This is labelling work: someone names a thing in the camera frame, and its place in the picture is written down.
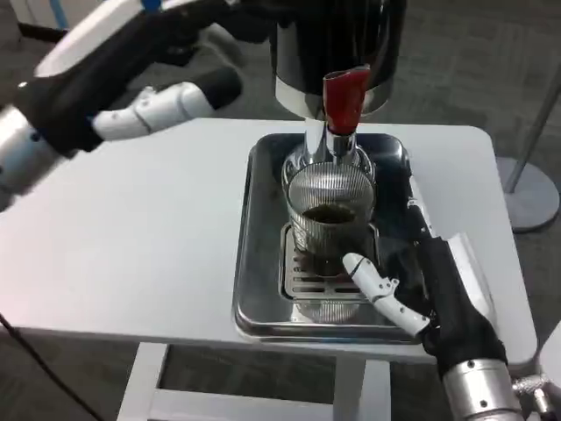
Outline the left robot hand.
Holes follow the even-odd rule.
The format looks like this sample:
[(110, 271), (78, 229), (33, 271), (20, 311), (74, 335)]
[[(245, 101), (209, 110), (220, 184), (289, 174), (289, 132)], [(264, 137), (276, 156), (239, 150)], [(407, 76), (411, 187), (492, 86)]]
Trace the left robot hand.
[(105, 1), (71, 29), (18, 90), (13, 105), (61, 155), (102, 143), (92, 118), (179, 36), (266, 1)]

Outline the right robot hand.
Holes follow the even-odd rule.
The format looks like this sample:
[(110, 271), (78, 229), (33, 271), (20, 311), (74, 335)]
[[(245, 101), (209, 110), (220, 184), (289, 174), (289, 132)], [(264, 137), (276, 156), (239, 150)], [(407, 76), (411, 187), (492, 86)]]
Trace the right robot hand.
[(405, 218), (430, 313), (422, 314), (399, 301), (395, 296), (399, 279), (382, 276), (362, 254), (347, 253), (345, 271), (379, 314), (421, 339), (425, 352), (436, 358), (441, 375), (469, 360), (507, 363), (496, 329), (494, 300), (470, 240), (462, 232), (448, 239), (436, 235), (414, 177), (408, 185)]

